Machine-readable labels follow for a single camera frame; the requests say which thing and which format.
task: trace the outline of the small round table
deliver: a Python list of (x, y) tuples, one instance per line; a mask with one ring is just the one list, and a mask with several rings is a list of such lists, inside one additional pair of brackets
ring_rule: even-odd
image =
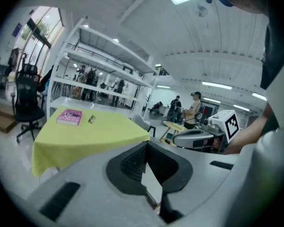
[(177, 124), (177, 123), (173, 123), (173, 122), (170, 122), (170, 121), (163, 121), (163, 123), (168, 127), (168, 129), (165, 131), (165, 133), (161, 136), (160, 138), (160, 142), (166, 144), (166, 145), (169, 145), (169, 146), (176, 146), (174, 143), (172, 143), (171, 139), (167, 139), (166, 138), (166, 135), (168, 133), (168, 131), (170, 129), (173, 129), (175, 130), (174, 131), (174, 135), (178, 134), (179, 132), (182, 132), (182, 131), (185, 131), (186, 128), (180, 124)]

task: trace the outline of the floor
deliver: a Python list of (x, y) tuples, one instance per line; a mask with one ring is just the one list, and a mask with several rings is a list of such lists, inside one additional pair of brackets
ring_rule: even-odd
[[(167, 129), (162, 123), (165, 119), (162, 116), (147, 113), (146, 120), (156, 127), (156, 138), (159, 139)], [(33, 139), (28, 132), (19, 138), (20, 143), (17, 144), (16, 135), (20, 132), (20, 126), (21, 124), (18, 124), (8, 134), (0, 132), (0, 179), (8, 191), (26, 199), (39, 184), (55, 175), (57, 170), (55, 168), (47, 169), (40, 177), (34, 177), (31, 174)], [(38, 135), (37, 130), (34, 131), (34, 135), (35, 137)], [(154, 176), (150, 173), (150, 169), (147, 169), (146, 177), (143, 178), (142, 183), (147, 182), (149, 179), (152, 182), (151, 186), (149, 186), (150, 189), (148, 188), (149, 192), (156, 201), (159, 201), (161, 195), (160, 188), (153, 181)]]

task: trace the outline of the shelving unit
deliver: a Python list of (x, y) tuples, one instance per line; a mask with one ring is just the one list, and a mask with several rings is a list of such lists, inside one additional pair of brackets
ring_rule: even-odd
[[(110, 112), (119, 112), (122, 114), (125, 114), (127, 117), (132, 118), (134, 114), (140, 114), (142, 112), (142, 108), (145, 105), (145, 91), (147, 91), (148, 88), (152, 88), (152, 93), (155, 88), (156, 79), (153, 79), (153, 83), (150, 83), (149, 80), (152, 78), (153, 73), (156, 72), (155, 68), (151, 66), (151, 62), (145, 61), (140, 56), (132, 52), (130, 49), (126, 48), (122, 44), (115, 42), (112, 38), (109, 38), (108, 36), (94, 30), (91, 28), (86, 28), (83, 26), (85, 19), (81, 19), (76, 26), (72, 29), (70, 34), (68, 35), (67, 39), (65, 40), (58, 56), (55, 61), (53, 72), (51, 75), (49, 88), (48, 88), (48, 99), (47, 99), (47, 105), (46, 105), (46, 112), (47, 112), (47, 119), (50, 117), (50, 109), (51, 108), (57, 108), (60, 105), (67, 106), (70, 108), (82, 108), (82, 109), (94, 109), (99, 111), (110, 111)], [(86, 36), (91, 38), (92, 36), (97, 36), (98, 38), (101, 38), (102, 40), (106, 40), (106, 42), (112, 43), (115, 46), (118, 47), (118, 49), (123, 50), (122, 54), (125, 54), (127, 58), (130, 58), (130, 65), (140, 73), (142, 73), (142, 77), (139, 77), (138, 75), (133, 75), (125, 70), (123, 70), (123, 64), (116, 63), (115, 61), (106, 58), (105, 56), (99, 55), (91, 50), (89, 51), (86, 47), (80, 48), (77, 46), (73, 46), (69, 43), (72, 36), (75, 34), (75, 32), (80, 31), (80, 33), (87, 33)], [(71, 79), (65, 79), (58, 77), (56, 75), (56, 70), (59, 65), (60, 60), (62, 59), (63, 55), (68, 55), (69, 60), (77, 61), (79, 63), (85, 64), (85, 65), (91, 65), (93, 68), (97, 70), (101, 70), (106, 72), (107, 74), (114, 75), (120, 79), (123, 79), (125, 82), (130, 82), (132, 84), (135, 84), (138, 86), (137, 90), (137, 96), (132, 97), (125, 94), (120, 94), (117, 92), (114, 92), (112, 90), (102, 89), (99, 87), (87, 85), (84, 83), (76, 82)], [(60, 96), (57, 98), (52, 98), (52, 90), (53, 85), (59, 83), (62, 85), (68, 85), (69, 90), (73, 87), (80, 87), (80, 88), (86, 88), (93, 90), (95, 92), (104, 93), (107, 95), (112, 96), (118, 96), (120, 98), (130, 99), (134, 101), (133, 107), (131, 109), (122, 109), (122, 108), (116, 108), (108, 105), (101, 105), (96, 104), (93, 102), (87, 102), (87, 101), (81, 101), (78, 99), (74, 99), (71, 97), (62, 96), (62, 93), (60, 93)]]

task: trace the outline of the ceiling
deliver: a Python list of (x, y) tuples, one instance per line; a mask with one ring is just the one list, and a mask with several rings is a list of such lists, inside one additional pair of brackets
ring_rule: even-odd
[[(72, 25), (87, 16), (90, 28), (118, 38), (145, 60), (153, 56), (153, 64), (161, 64), (177, 85), (200, 88), (228, 104), (235, 100), (256, 113), (265, 106), (265, 101), (251, 96), (251, 92), (263, 94), (260, 59), (268, 23), (263, 15), (228, 8), (218, 0), (179, 5), (171, 0), (22, 1), (22, 6), (33, 5), (72, 12), (68, 16)], [(235, 88), (202, 88), (201, 81)]]

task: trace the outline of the black office chair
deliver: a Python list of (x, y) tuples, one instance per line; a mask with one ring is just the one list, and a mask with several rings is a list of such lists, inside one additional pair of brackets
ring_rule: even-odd
[(28, 122), (28, 125), (21, 125), (21, 133), (17, 135), (17, 143), (19, 137), (28, 131), (31, 131), (35, 140), (33, 130), (40, 130), (38, 119), (45, 116), (45, 113), (38, 107), (37, 89), (39, 86), (40, 76), (31, 74), (30, 72), (19, 71), (16, 73), (17, 98), (15, 102), (15, 93), (11, 93), (13, 103), (13, 113), (15, 120), (18, 122)]

